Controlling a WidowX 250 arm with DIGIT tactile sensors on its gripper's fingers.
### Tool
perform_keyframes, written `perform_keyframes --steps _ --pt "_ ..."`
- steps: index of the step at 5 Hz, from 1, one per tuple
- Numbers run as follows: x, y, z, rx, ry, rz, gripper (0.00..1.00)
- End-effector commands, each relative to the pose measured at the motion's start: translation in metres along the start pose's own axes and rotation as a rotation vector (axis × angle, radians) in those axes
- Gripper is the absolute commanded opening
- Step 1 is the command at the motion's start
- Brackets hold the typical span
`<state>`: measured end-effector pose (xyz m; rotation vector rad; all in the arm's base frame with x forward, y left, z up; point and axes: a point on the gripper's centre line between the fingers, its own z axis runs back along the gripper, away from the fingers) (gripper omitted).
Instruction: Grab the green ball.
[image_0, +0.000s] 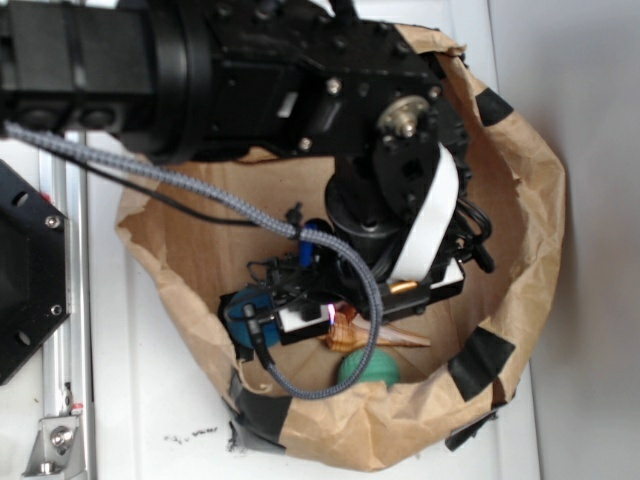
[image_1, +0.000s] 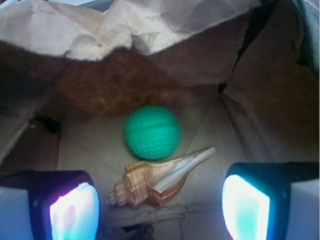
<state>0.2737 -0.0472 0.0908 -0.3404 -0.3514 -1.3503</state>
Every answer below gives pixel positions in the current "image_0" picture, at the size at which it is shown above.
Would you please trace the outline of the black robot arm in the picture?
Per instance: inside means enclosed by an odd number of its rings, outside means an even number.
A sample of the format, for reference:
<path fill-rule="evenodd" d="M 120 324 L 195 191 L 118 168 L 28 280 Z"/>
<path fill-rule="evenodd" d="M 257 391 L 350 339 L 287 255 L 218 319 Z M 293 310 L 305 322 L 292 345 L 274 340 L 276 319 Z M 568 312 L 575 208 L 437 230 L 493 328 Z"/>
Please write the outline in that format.
<path fill-rule="evenodd" d="M 467 139 L 433 38 L 349 1 L 11 1 L 1 119 L 105 131 L 158 165 L 332 157 L 330 228 L 399 319 L 460 293 L 475 248 L 459 214 Z"/>

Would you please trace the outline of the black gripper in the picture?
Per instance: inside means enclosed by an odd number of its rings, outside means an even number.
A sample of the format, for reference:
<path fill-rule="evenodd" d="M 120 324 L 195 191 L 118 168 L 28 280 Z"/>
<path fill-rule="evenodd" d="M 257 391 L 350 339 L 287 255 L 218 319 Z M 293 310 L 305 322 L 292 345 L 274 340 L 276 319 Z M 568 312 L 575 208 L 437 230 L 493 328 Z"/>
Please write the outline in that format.
<path fill-rule="evenodd" d="M 335 235 L 357 251 L 375 278 L 383 303 L 385 320 L 400 320 L 424 312 L 432 303 L 450 298 L 462 290 L 466 261 L 466 236 L 452 223 L 438 248 L 431 266 L 415 279 L 407 273 L 395 273 L 409 228 L 396 221 L 362 225 L 358 222 L 326 222 L 311 219 L 306 229 Z M 302 268 L 300 283 L 307 297 L 318 303 L 343 301 L 364 317 L 369 316 L 369 300 L 357 273 L 334 250 L 308 241 L 299 243 Z"/>

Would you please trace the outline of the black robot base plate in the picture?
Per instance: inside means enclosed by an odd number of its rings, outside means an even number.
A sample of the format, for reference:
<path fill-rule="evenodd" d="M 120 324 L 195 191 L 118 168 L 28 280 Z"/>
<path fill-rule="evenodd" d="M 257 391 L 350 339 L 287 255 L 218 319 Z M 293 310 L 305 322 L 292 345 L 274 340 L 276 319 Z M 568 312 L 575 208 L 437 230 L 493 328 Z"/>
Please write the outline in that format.
<path fill-rule="evenodd" d="M 1 383 L 69 316 L 66 217 L 1 163 Z"/>

